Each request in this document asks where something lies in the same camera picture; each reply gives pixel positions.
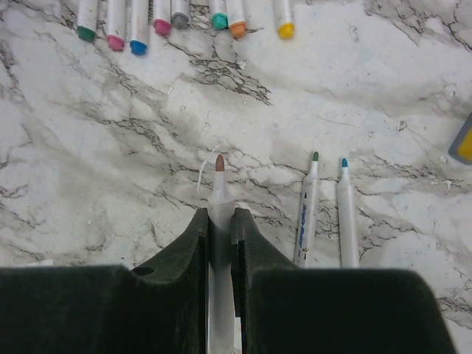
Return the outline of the light blue capped marker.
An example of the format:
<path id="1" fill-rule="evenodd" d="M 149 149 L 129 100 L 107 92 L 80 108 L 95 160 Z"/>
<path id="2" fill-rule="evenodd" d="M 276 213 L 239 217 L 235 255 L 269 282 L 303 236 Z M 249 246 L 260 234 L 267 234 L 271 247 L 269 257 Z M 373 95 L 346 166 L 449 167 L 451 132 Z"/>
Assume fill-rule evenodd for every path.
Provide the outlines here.
<path id="1" fill-rule="evenodd" d="M 339 241 L 342 268 L 358 268 L 358 236 L 355 216 L 354 186 L 346 158 L 341 160 L 341 178 L 336 186 L 339 212 Z"/>

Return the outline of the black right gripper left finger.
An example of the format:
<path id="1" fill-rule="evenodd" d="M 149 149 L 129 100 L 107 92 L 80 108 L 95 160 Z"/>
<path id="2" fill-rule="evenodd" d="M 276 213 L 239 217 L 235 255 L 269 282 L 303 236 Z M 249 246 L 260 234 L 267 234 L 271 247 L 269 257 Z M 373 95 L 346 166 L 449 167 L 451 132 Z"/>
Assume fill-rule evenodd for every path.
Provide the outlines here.
<path id="1" fill-rule="evenodd" d="M 1 270 L 3 353 L 204 353 L 208 214 L 143 264 Z"/>

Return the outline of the brown capped marker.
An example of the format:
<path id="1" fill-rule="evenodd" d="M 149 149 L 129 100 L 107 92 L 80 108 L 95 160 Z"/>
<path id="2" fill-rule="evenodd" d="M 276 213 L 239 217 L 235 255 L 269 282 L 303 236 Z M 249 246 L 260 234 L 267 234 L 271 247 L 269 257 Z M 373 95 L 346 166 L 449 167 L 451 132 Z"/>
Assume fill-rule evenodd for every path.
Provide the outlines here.
<path id="1" fill-rule="evenodd" d="M 235 304 L 231 275 L 231 220 L 235 199 L 230 193 L 225 162 L 218 155 L 209 197 L 209 351 L 232 353 Z"/>

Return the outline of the grey capped marker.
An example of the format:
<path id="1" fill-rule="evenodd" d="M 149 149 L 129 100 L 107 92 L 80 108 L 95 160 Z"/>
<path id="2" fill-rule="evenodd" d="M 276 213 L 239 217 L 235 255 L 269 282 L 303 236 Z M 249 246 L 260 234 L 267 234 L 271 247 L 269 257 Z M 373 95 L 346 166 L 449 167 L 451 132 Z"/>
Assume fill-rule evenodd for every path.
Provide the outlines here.
<path id="1" fill-rule="evenodd" d="M 171 24 L 179 29 L 186 29 L 190 22 L 190 1 L 172 0 L 171 1 Z"/>

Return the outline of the peach capped marker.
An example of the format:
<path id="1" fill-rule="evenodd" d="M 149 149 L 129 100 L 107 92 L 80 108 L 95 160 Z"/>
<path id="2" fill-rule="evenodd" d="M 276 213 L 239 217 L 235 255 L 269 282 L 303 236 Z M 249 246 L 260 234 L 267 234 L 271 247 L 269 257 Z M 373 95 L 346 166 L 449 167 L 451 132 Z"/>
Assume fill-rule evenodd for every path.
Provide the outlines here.
<path id="1" fill-rule="evenodd" d="M 273 0 L 274 21 L 278 36 L 292 39 L 295 32 L 294 9 L 291 0 Z"/>

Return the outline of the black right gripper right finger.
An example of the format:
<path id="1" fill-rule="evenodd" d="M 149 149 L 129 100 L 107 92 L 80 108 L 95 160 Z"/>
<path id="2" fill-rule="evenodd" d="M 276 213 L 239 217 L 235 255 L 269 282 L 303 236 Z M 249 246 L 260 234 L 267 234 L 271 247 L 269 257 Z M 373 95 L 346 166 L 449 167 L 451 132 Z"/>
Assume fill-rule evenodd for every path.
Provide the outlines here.
<path id="1" fill-rule="evenodd" d="M 232 277 L 244 353 L 454 353 L 426 282 L 402 269 L 299 268 L 232 219 Z"/>

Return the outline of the yellow capped marker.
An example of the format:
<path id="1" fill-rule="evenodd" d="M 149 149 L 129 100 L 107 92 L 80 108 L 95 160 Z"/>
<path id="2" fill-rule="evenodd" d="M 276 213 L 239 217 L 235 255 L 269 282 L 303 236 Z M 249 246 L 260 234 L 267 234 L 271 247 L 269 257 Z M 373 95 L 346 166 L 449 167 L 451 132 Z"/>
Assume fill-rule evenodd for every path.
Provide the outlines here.
<path id="1" fill-rule="evenodd" d="M 242 38 L 246 34 L 246 16 L 243 0 L 226 0 L 229 31 L 234 38 Z"/>

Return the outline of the teal capped marker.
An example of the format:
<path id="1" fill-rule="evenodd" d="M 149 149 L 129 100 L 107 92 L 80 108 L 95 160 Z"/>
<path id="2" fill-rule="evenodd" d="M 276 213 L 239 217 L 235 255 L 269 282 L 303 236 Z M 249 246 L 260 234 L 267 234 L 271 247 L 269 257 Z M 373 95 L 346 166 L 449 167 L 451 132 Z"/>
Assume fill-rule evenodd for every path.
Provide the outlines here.
<path id="1" fill-rule="evenodd" d="M 225 0 L 209 0 L 211 22 L 215 29 L 224 30 L 228 27 Z"/>

